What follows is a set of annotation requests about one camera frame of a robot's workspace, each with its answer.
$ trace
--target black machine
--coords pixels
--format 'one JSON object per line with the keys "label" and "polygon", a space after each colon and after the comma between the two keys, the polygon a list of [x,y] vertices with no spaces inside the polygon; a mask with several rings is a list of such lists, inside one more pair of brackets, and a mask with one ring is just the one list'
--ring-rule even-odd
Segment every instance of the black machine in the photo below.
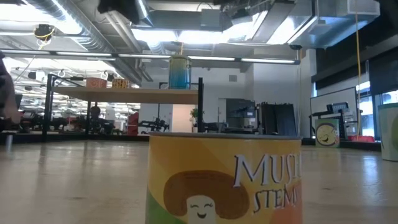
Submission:
{"label": "black machine", "polygon": [[249,128],[250,119],[256,118],[256,104],[245,99],[226,99],[228,128]]}
{"label": "black machine", "polygon": [[316,112],[309,116],[311,136],[316,134],[313,127],[313,118],[316,119],[338,119],[340,139],[348,139],[349,134],[356,134],[353,130],[357,127],[358,121],[354,120],[354,114],[348,108],[347,102],[332,103],[326,106],[326,111]]}
{"label": "black machine", "polygon": [[[149,128],[150,131],[160,132],[163,128],[163,132],[170,129],[170,125],[166,121],[156,118],[155,121],[141,121],[138,123],[139,127]],[[141,134],[148,134],[146,131],[141,131]]]}
{"label": "black machine", "polygon": [[297,136],[293,104],[257,105],[259,134]]}

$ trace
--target ceiling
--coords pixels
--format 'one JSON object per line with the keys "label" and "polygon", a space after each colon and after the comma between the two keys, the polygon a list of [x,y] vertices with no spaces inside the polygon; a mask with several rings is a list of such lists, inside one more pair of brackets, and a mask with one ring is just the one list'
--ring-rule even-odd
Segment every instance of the ceiling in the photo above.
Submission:
{"label": "ceiling", "polygon": [[[97,35],[97,39],[104,40],[105,44],[110,46],[110,49],[113,49],[114,52],[125,52],[125,53],[136,53],[136,50],[132,49],[131,44],[129,45],[126,40],[121,36],[120,29],[123,26],[130,28],[137,28],[132,25],[130,21],[121,16],[121,23],[112,24],[104,14],[100,14],[97,11],[98,0],[53,0],[62,2],[62,4],[69,4],[72,1],[73,8],[78,12],[74,14],[74,19],[79,18],[86,20],[88,25],[91,26],[90,29],[96,31],[91,34]],[[212,0],[206,0],[204,2],[198,2],[196,0],[147,0],[149,7],[151,8],[151,12],[164,12],[166,15],[173,15],[175,11],[180,11],[181,13],[193,13],[200,14],[202,9],[218,9],[219,6],[213,6]],[[263,4],[264,1],[260,0],[252,0],[248,2],[248,5]],[[283,12],[285,9],[281,9],[277,11],[277,13]],[[275,39],[286,39],[285,35],[292,35],[295,32],[298,33],[298,30],[305,27],[310,19],[313,18],[316,13],[314,0],[296,0],[294,7],[289,8],[288,11],[285,11],[287,17],[283,17],[283,20],[280,22],[280,26],[274,26],[272,22],[276,22],[280,19],[276,15],[271,13],[270,9],[268,9],[267,16],[273,19],[270,20],[270,24],[266,24],[265,22],[260,23],[260,29],[262,29],[261,33],[265,35],[269,35],[268,32],[273,32],[277,34],[274,37]],[[366,21],[371,21],[371,18],[361,18]],[[314,27],[319,24],[319,20],[314,24],[310,24],[309,32],[311,32]],[[55,30],[51,41],[48,42],[47,45],[42,44],[41,41],[37,40],[37,38],[33,35],[33,31],[37,28],[38,24],[51,24],[57,27]],[[80,44],[81,42],[76,40],[81,40],[81,34],[77,35],[65,35],[62,30],[59,28],[61,25],[59,21],[55,20],[51,14],[42,13],[32,6],[13,6],[7,5],[5,7],[2,5],[0,7],[0,48],[2,49],[27,49],[27,50],[55,50],[55,51],[75,51],[75,52],[84,52],[86,49]],[[313,44],[311,41],[311,33],[300,36],[301,39],[307,41],[310,44]],[[137,41],[138,48],[142,49],[142,51],[146,54],[151,53],[151,49],[147,45],[145,41],[138,40]],[[173,42],[163,42],[162,45],[164,49],[170,53],[175,54],[176,52],[181,51],[181,44],[175,44]],[[214,56],[214,57],[254,57],[254,58],[280,58],[280,59],[296,59],[297,51],[292,50],[288,44],[283,45],[269,45],[267,41],[263,41],[261,39],[257,41],[234,41],[228,43],[220,43],[220,44],[183,44],[183,54],[184,55],[197,55],[197,56]],[[40,85],[45,84],[45,81],[37,81],[30,80],[27,78],[27,73],[29,71],[39,71],[38,73],[55,73],[57,74],[61,70],[65,72],[65,75],[83,75],[85,77],[105,77],[105,71],[117,73],[119,70],[114,68],[114,64],[103,62],[103,61],[79,61],[79,60],[60,60],[49,56],[48,59],[44,58],[35,58],[32,60],[31,58],[23,58],[17,57],[14,59],[7,60],[8,67],[12,70],[11,75],[13,78],[18,78],[17,82],[17,90],[21,93],[28,93],[29,91],[25,90],[23,85],[33,85],[38,84],[38,86],[34,86],[33,90],[30,91],[31,94],[41,94],[32,95],[32,98],[29,99],[27,103],[30,104],[32,100],[43,97],[44,88],[40,87]],[[29,69],[22,73],[24,68],[29,65]],[[124,64],[127,70],[131,70],[132,72],[136,71],[137,63],[135,59],[122,59],[122,63]],[[164,60],[146,60],[145,65],[147,68],[163,68],[164,75],[167,76],[167,67],[168,63]],[[242,72],[246,71],[249,66],[249,63],[239,63],[239,62],[215,62],[211,60],[194,60],[194,67],[201,68],[240,68]],[[151,78],[147,78],[145,74],[138,73],[139,82],[144,82],[145,80],[151,81]],[[123,110],[128,111],[129,106],[124,105]]]}

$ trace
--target small box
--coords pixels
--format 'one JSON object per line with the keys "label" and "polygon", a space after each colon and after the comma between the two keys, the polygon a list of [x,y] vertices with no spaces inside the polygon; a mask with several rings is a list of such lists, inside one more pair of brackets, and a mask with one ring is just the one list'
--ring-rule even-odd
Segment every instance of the small box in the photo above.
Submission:
{"label": "small box", "polygon": [[86,87],[87,88],[106,88],[106,80],[102,78],[87,78]]}
{"label": "small box", "polygon": [[112,88],[130,88],[130,81],[122,78],[115,78],[112,81]]}

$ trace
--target white wall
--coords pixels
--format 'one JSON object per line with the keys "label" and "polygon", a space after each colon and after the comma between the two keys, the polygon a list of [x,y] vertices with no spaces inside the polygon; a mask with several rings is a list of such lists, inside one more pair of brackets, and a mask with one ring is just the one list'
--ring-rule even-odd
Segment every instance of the white wall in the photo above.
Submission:
{"label": "white wall", "polygon": [[317,73],[317,55],[315,50],[307,50],[305,58],[301,62],[301,91],[300,101],[298,103],[298,119],[297,124],[300,130],[300,135],[310,137],[310,118],[311,107],[310,98],[313,96],[313,84],[311,83],[311,76]]}
{"label": "white wall", "polygon": [[[154,82],[143,82],[142,88],[159,88],[159,82],[167,82],[169,71],[160,68],[148,68],[148,74]],[[229,75],[237,75],[237,82],[229,82]],[[203,77],[204,96],[203,110],[205,122],[217,122],[219,98],[245,98],[245,74],[236,68],[193,68],[192,83],[198,83],[199,77]],[[141,104],[140,120],[157,116],[157,105]],[[160,117],[170,119],[172,123],[172,106],[161,109]]]}
{"label": "white wall", "polygon": [[244,73],[244,77],[245,99],[254,100],[254,64]]}
{"label": "white wall", "polygon": [[305,138],[310,137],[311,76],[316,66],[314,50],[307,50],[300,65],[254,64],[256,103],[292,103],[297,129]]}
{"label": "white wall", "polygon": [[[205,122],[217,122],[219,98],[244,98],[256,103],[292,103],[300,135],[310,136],[311,76],[316,73],[315,51],[308,50],[301,65],[254,64],[246,73],[234,68],[193,68],[192,83],[203,77],[205,84],[203,110]],[[301,67],[301,78],[298,69]],[[168,70],[148,68],[154,83],[143,83],[143,88],[158,88],[167,82]],[[229,75],[237,75],[237,82],[229,82]],[[140,120],[157,116],[157,105],[141,105]],[[172,106],[161,109],[161,117],[171,119]]]}
{"label": "white wall", "polygon": [[173,105],[173,128],[172,132],[191,133],[192,122],[190,121],[190,112],[194,105]]}

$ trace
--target yellow cord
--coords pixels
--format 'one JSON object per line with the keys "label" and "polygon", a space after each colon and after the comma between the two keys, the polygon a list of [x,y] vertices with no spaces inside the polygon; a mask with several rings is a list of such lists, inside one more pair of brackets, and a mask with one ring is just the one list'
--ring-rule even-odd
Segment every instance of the yellow cord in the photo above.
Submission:
{"label": "yellow cord", "polygon": [[51,32],[50,32],[49,34],[46,34],[46,35],[43,35],[43,36],[37,36],[37,35],[35,35],[35,37],[37,37],[37,38],[46,38],[46,37],[50,36],[51,34],[53,34],[54,31],[55,31],[55,27],[51,30]]}
{"label": "yellow cord", "polygon": [[45,37],[45,40],[43,41],[43,44],[40,45],[40,47],[39,47],[39,50],[42,50],[43,47],[46,46],[46,44],[44,44],[44,43],[47,43],[47,39],[48,39],[48,36]]}
{"label": "yellow cord", "polygon": [[359,132],[361,130],[361,91],[359,87],[361,85],[361,57],[359,55],[359,30],[358,30],[358,8],[357,8],[358,0],[355,0],[355,24],[356,24],[356,58],[358,60],[358,130],[356,132],[356,140],[359,138]]}

